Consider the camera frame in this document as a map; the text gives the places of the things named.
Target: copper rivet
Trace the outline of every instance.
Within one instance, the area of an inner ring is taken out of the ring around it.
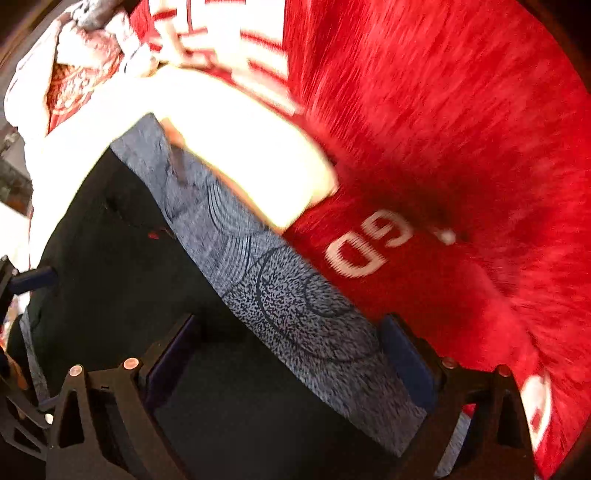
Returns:
[[[450,358],[448,356],[444,357],[441,360],[441,364],[449,370],[453,370],[457,367],[457,362],[453,358]]]
[[[70,368],[70,375],[73,377],[77,377],[82,373],[82,367],[80,365],[74,365]]]
[[[499,375],[502,377],[510,377],[511,376],[511,368],[506,365],[499,365],[496,367],[496,371],[499,372]]]
[[[126,370],[133,370],[135,367],[139,365],[139,360],[137,358],[128,358],[125,362],[123,362],[123,368]]]

